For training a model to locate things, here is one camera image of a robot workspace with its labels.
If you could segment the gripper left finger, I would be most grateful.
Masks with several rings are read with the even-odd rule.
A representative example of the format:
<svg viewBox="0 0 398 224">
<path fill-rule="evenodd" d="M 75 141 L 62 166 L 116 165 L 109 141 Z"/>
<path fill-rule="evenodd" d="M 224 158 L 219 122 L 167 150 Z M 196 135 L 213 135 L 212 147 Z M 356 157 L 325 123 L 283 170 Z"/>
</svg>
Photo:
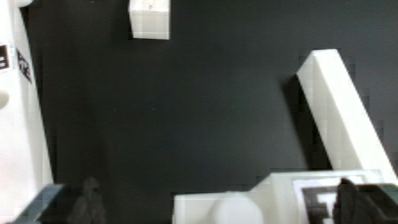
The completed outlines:
<svg viewBox="0 0 398 224">
<path fill-rule="evenodd" d="M 98 180 L 46 185 L 11 224 L 107 224 Z"/>
</svg>

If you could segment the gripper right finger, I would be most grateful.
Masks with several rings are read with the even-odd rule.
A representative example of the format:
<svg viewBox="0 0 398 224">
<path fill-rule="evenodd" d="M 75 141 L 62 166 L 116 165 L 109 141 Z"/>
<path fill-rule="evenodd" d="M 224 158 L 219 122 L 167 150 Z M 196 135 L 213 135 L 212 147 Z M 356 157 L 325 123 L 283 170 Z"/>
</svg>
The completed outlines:
<svg viewBox="0 0 398 224">
<path fill-rule="evenodd" d="M 333 220 L 334 224 L 398 224 L 398 186 L 356 184 L 343 178 Z"/>
</svg>

